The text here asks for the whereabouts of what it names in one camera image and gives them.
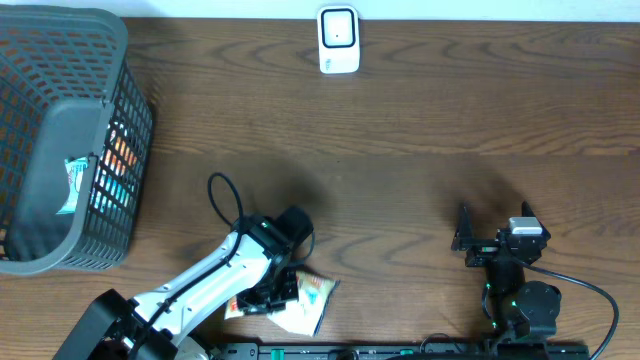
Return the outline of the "yellow snack bag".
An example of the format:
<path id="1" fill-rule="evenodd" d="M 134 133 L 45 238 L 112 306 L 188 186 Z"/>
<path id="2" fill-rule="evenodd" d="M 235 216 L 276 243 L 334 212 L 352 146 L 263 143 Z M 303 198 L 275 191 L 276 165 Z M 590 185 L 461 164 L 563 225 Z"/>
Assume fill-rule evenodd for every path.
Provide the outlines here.
<path id="1" fill-rule="evenodd" d="M 339 282 L 306 271 L 293 270 L 297 276 L 298 301 L 289 302 L 285 310 L 263 315 L 289 333 L 313 337 L 319 332 L 330 298 Z M 226 303 L 224 319 L 254 316 L 245 315 L 238 310 L 236 296 Z"/>

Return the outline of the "orange snack packet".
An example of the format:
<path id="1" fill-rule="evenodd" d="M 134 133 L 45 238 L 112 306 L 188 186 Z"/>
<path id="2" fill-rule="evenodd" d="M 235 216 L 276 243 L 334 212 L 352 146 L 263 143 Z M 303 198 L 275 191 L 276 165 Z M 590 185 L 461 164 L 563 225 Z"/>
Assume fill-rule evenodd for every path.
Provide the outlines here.
<path id="1" fill-rule="evenodd" d="M 109 130 L 109 146 L 104 149 L 101 155 L 101 173 L 108 175 L 112 173 L 116 177 L 123 177 L 129 170 L 133 170 L 138 162 L 134 151 L 126 144 L 125 136 L 128 134 L 124 130 L 121 136 L 116 130 Z"/>

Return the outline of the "teal wet wipes pack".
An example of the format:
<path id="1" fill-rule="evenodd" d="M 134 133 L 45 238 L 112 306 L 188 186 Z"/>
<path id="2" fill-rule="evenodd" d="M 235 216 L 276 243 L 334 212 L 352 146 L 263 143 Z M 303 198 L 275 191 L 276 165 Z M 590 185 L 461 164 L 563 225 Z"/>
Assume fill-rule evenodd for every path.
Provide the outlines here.
<path id="1" fill-rule="evenodd" d="M 65 202 L 56 212 L 57 215 L 67 215 L 76 212 L 84 172 L 89 167 L 89 159 L 87 157 L 66 159 L 64 166 L 67 174 L 69 192 Z"/>

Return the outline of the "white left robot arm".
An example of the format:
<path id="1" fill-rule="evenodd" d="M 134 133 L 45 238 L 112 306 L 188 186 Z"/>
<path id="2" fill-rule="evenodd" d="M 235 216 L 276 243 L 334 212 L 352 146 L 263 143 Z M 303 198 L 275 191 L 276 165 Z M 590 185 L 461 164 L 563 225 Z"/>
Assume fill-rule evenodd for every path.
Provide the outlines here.
<path id="1" fill-rule="evenodd" d="M 469 346 L 434 339 L 414 345 L 209 345 L 192 334 L 215 311 L 275 314 L 300 298 L 291 257 L 314 235 L 290 207 L 276 218 L 240 215 L 213 253 L 173 280 L 131 299 L 111 289 L 87 308 L 58 359 L 468 359 Z"/>

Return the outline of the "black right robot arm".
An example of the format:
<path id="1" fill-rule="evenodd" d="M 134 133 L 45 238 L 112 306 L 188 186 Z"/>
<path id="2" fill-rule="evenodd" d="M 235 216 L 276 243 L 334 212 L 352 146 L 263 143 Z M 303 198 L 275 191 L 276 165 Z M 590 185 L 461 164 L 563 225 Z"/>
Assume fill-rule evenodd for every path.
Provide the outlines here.
<path id="1" fill-rule="evenodd" d="M 556 333 L 560 291 L 541 281 L 528 281 L 524 274 L 541 257 L 550 238 L 526 202 L 521 214 L 511 217 L 492 239 L 475 236 L 468 210 L 460 210 L 451 248 L 466 253 L 467 267 L 485 270 L 482 307 L 495 329 L 496 345 L 543 342 Z"/>

